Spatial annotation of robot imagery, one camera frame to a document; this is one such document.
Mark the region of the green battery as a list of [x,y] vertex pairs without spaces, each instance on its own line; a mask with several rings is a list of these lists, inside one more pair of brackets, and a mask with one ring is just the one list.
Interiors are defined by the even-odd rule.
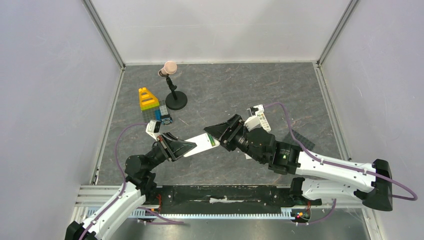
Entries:
[[214,147],[216,145],[215,139],[209,133],[207,133],[207,136],[209,138],[211,146]]

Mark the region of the white grey remote control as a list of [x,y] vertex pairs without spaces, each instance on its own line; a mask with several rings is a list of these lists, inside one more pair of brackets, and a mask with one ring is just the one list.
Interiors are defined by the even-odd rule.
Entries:
[[195,155],[195,154],[199,154],[199,153],[208,151],[208,150],[213,149],[213,148],[216,148],[216,147],[218,147],[220,145],[220,142],[217,139],[215,139],[216,145],[215,146],[211,146],[211,143],[210,143],[210,140],[209,140],[209,138],[207,136],[207,133],[203,133],[203,134],[200,134],[198,136],[189,138],[189,139],[187,139],[185,141],[196,144],[196,147],[195,148],[193,148],[192,150],[188,151],[187,153],[185,153],[183,155],[183,157],[185,157],[185,158],[187,158],[189,156],[192,156],[192,155]]

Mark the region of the long white remote control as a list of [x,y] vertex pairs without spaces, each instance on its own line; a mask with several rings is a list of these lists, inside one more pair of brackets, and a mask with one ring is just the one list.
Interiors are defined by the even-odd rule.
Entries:
[[272,129],[270,127],[270,124],[265,116],[265,113],[263,111],[256,113],[256,116],[258,117],[260,126],[266,131],[270,132]]

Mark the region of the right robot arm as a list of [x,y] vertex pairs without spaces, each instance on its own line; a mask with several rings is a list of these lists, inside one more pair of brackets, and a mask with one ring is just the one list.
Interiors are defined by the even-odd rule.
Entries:
[[393,210],[392,173],[386,160],[357,163],[320,155],[278,141],[263,127],[249,130],[238,114],[204,131],[229,152],[239,150],[274,173],[298,175],[288,191],[295,204],[307,199],[352,198],[374,210]]

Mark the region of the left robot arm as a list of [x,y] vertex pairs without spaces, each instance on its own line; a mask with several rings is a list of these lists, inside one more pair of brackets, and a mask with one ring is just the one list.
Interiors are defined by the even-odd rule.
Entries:
[[66,240],[107,240],[128,216],[143,204],[157,198],[152,170],[165,161],[174,162],[197,147],[195,142],[175,138],[170,133],[157,135],[146,154],[131,155],[125,162],[126,176],[118,191],[83,222],[73,221],[65,232]]

